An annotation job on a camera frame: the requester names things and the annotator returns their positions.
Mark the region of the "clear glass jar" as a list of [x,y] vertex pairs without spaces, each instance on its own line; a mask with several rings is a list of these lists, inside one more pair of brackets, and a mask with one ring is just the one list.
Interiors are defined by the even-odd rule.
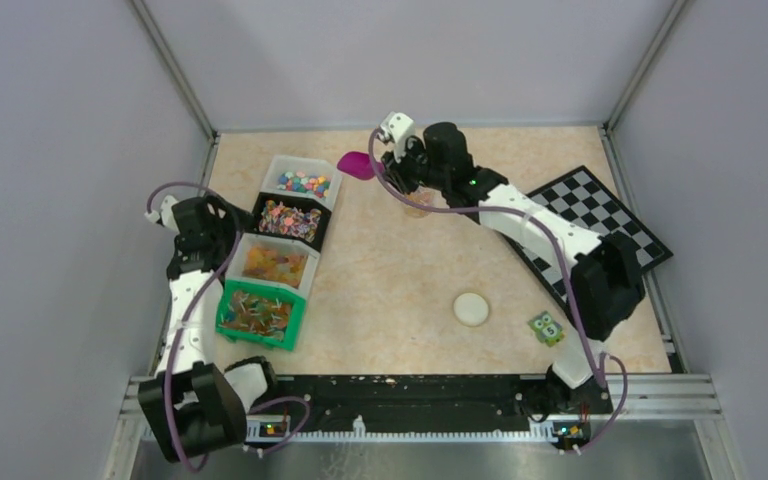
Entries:
[[433,189],[419,187],[414,192],[405,194],[404,197],[411,202],[410,205],[404,207],[405,215],[409,218],[419,219],[430,215],[426,207],[435,206],[436,192]]

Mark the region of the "magenta plastic scoop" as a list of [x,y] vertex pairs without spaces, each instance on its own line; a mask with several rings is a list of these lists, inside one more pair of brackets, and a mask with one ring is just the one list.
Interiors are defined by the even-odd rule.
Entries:
[[352,178],[361,181],[369,181],[378,176],[383,176],[385,168],[368,152],[350,151],[345,153],[337,162],[337,169]]

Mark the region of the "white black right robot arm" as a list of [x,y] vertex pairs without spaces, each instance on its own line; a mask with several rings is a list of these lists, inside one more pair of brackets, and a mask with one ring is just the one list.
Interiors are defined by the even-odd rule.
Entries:
[[375,128],[368,156],[382,186],[403,204],[418,187],[438,191],[437,211],[460,214],[515,242],[555,268],[566,292],[578,341],[552,363],[557,378],[546,385],[549,404],[572,412],[587,397],[585,383],[605,386],[605,343],[645,296],[634,242],[625,234],[599,234],[532,201],[497,171],[475,164],[464,133],[451,122],[420,136],[403,115]]

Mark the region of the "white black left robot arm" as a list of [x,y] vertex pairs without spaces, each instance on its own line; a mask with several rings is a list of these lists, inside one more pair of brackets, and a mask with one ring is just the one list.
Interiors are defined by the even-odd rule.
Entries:
[[268,413],[281,397],[264,357],[226,369],[215,360],[225,272],[251,215],[207,194],[184,200],[167,195],[147,217],[175,234],[166,268],[172,304],[158,364],[151,379],[139,384],[137,400],[165,459],[193,466],[243,443],[250,409]]

